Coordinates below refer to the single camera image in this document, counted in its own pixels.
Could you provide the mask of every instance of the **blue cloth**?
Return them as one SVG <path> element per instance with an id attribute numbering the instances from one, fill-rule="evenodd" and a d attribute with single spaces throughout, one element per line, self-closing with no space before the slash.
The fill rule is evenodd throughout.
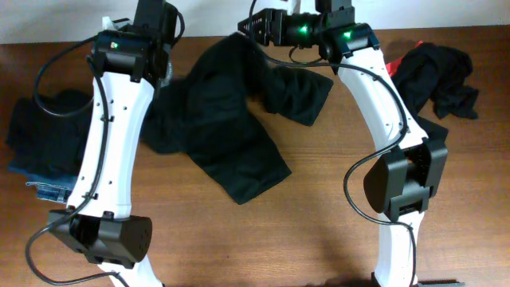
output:
<path id="1" fill-rule="evenodd" d="M 29 173 L 28 171 L 15 167 L 15 161 L 9 164 L 7 171 L 26 176 L 28 179 L 26 186 L 37 188 L 37 198 L 50 202 L 67 203 L 69 196 L 73 192 L 74 185 L 77 182 L 77 176 L 75 175 L 59 174 L 55 176 L 55 178 L 47 178 L 42 175 Z"/>

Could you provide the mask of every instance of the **wooden tabletop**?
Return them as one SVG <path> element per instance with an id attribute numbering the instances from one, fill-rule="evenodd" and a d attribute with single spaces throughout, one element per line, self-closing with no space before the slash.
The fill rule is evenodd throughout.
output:
<path id="1" fill-rule="evenodd" d="M 386 61 L 417 41 L 463 50 L 473 58 L 467 83 L 480 89 L 479 120 L 438 120 L 429 103 L 421 116 L 449 128 L 449 158 L 437 196 L 430 201 L 418 238 L 418 277 L 457 279 L 469 286 L 510 285 L 510 27 L 377 31 Z M 186 75 L 219 37 L 186 38 L 172 52 L 175 72 Z M 6 172 L 14 154 L 4 144 L 14 103 L 29 97 L 39 68 L 69 44 L 0 45 L 0 278 L 2 286 L 43 286 L 29 271 L 24 247 L 64 206 L 35 198 L 25 178 Z M 268 53 L 286 59 L 285 48 Z M 91 92 L 84 61 L 89 47 L 67 56 L 44 77 L 41 92 L 63 88 Z M 315 50 L 298 51 L 301 60 Z M 277 144 L 292 175 L 238 206 L 187 155 L 156 155 L 140 145 L 132 179 L 134 215 L 152 218 L 149 255 L 167 286 L 303 286 L 327 280 L 368 279 L 378 254 L 378 227 L 360 218 L 343 196 L 346 170 L 374 150 L 367 126 L 347 88 L 335 81 L 313 127 L 249 107 Z M 362 180 L 354 174 L 352 197 L 369 214 Z M 98 271 L 44 236 L 33 250 L 50 277 L 64 280 Z M 83 286 L 112 286 L 108 279 Z"/>

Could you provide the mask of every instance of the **wooden table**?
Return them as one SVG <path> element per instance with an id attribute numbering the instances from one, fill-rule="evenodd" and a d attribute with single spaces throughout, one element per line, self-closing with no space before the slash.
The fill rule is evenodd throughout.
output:
<path id="1" fill-rule="evenodd" d="M 392 61 L 419 40 L 466 51 L 480 89 L 479 120 L 447 116 L 432 105 L 422 116 L 449 128 L 449 160 L 441 187 L 430 202 L 418 240 L 422 280 L 458 279 L 469 286 L 510 285 L 510 27 L 377 31 Z M 172 53 L 178 75 L 186 75 L 219 37 L 187 38 Z M 26 266 L 26 240 L 45 224 L 48 210 L 62 205 L 36 200 L 23 176 L 6 172 L 13 156 L 5 146 L 8 119 L 17 98 L 30 96 L 39 68 L 69 44 L 0 45 L 0 278 L 2 286 L 43 285 Z M 60 61 L 44 78 L 46 94 L 63 88 L 91 92 L 83 48 Z M 287 49 L 268 53 L 285 59 Z M 315 50 L 296 57 L 312 59 Z M 195 166 L 186 155 L 156 155 L 139 147 L 132 180 L 133 214 L 154 223 L 149 254 L 155 273 L 168 286 L 299 286 L 369 278 L 378 253 L 378 227 L 360 218 L 342 192 L 345 171 L 374 150 L 352 96 L 335 79 L 323 111 L 311 128 L 266 113 L 250 103 L 274 139 L 292 175 L 243 206 Z M 352 197 L 369 211 L 362 180 L 351 181 Z M 89 275 L 94 265 L 44 236 L 33 251 L 50 277 Z M 112 285 L 108 279 L 83 286 Z"/>

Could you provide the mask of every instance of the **black cloth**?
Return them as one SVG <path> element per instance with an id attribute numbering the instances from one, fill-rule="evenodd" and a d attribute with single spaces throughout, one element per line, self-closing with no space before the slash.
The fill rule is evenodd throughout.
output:
<path id="1" fill-rule="evenodd" d="M 161 90 L 142 138 L 158 153 L 187 153 L 243 204 L 291 174 L 246 97 L 263 95 L 268 112 L 312 125 L 331 87 L 331 80 L 309 71 L 269 68 L 258 47 L 236 33 Z"/>
<path id="2" fill-rule="evenodd" d="M 57 112 L 81 108 L 90 96 L 65 90 L 52 98 L 41 97 Z M 21 98 L 14 105 L 6 143 L 15 153 L 14 167 L 50 179 L 78 175 L 84 157 L 92 109 L 72 118 L 45 114 L 31 99 Z"/>
<path id="3" fill-rule="evenodd" d="M 474 120 L 478 117 L 473 111 L 478 90 L 464 85 L 472 71 L 467 53 L 424 43 L 408 52 L 392 80 L 416 120 L 428 99 L 434 102 L 439 119 L 451 113 Z"/>

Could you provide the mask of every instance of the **red cloth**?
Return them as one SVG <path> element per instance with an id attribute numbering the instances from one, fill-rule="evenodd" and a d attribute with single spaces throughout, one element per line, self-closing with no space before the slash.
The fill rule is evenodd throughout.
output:
<path id="1" fill-rule="evenodd" d="M 423 44 L 423 41 L 420 41 L 414 48 L 416 49 L 421 44 Z M 400 66 L 400 64 L 402 63 L 403 58 L 404 57 L 401 57 L 398 60 L 395 60 L 395 61 L 392 61 L 391 63 L 386 64 L 386 69 L 388 70 L 390 77 L 392 77 L 393 75 L 395 75 L 397 73 L 397 69 Z"/>

